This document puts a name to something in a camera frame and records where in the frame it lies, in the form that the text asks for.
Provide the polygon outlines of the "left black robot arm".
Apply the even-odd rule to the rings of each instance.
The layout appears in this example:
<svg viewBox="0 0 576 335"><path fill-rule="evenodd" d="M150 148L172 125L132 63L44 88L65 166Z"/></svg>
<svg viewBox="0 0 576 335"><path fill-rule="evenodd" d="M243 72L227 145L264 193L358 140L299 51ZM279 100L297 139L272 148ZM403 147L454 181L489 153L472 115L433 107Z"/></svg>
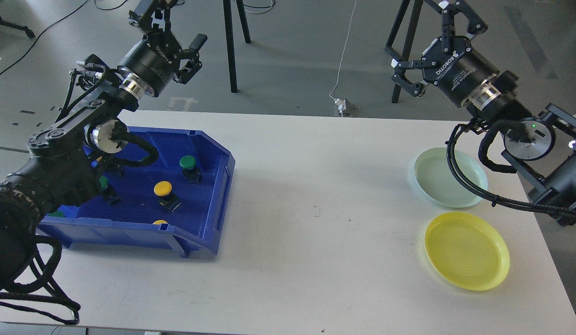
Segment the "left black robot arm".
<svg viewBox="0 0 576 335"><path fill-rule="evenodd" d="M67 326L79 323L80 305L53 278L62 244L36 233L60 206L81 206L101 194L100 178L110 167L141 167L158 150L133 135L118 116L135 111L147 95L158 97L172 80L186 84L200 69L198 34L183 49L171 31L175 0L142 0L129 23L143 37L114 68L92 54L71 71L69 91L56 121L32 135L29 160L0 182L0 306L37 313Z"/></svg>

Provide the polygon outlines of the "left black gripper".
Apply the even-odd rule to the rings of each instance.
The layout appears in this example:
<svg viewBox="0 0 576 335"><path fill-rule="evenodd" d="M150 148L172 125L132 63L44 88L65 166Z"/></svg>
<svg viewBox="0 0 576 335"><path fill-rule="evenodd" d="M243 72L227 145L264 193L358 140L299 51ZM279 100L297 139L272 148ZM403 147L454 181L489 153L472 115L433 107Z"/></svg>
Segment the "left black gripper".
<svg viewBox="0 0 576 335"><path fill-rule="evenodd" d="M139 29L144 37L123 57L117 69L135 74L148 85L146 94L158 97L171 82L187 84L202 68L200 49L208 36L197 34L189 49L181 45L171 33L170 13L175 0L141 0L128 12L128 23Z"/></svg>

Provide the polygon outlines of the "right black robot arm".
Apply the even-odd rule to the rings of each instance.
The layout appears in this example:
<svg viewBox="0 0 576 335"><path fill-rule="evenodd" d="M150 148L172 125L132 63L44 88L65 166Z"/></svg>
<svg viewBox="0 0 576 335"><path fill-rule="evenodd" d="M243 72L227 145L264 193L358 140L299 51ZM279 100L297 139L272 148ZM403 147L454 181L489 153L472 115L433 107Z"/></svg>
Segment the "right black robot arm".
<svg viewBox="0 0 576 335"><path fill-rule="evenodd" d="M385 51L392 57L396 87L421 97L433 85L457 108L466 108L472 119L454 127L446 142L446 162L453 178L466 190L492 206L547 214L559 225L576 223L576 118L554 104L537 116L516 99L517 76L500 72L473 45L488 25L464 0L428 0L441 17L440 34L411 60L423 0L403 0ZM478 159L493 172L523 176L533 187L529 201L519 201L487 191L470 181L454 154L465 132L483 134Z"/></svg>

